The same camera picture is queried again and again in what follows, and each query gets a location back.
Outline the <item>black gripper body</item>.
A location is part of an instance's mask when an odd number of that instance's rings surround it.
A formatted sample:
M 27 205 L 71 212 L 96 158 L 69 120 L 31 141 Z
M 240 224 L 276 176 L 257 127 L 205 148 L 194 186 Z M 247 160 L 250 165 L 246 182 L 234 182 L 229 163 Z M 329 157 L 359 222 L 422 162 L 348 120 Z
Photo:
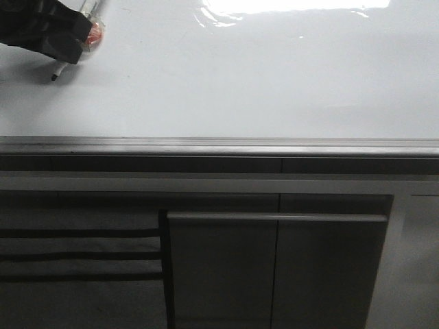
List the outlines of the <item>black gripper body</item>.
M 2 1 L 1 43 L 44 55 L 65 54 L 60 1 Z

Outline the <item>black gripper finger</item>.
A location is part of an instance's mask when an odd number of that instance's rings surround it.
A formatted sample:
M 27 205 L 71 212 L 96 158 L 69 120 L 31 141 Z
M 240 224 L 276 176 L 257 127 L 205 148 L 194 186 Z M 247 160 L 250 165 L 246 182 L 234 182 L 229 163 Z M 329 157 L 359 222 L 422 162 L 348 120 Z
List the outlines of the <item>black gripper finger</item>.
M 51 11 L 51 30 L 65 32 L 75 39 L 85 42 L 93 24 L 81 13 L 65 5 L 56 5 Z
M 61 62 L 77 64 L 82 55 L 82 48 L 69 34 L 50 34 L 43 38 L 40 52 Z

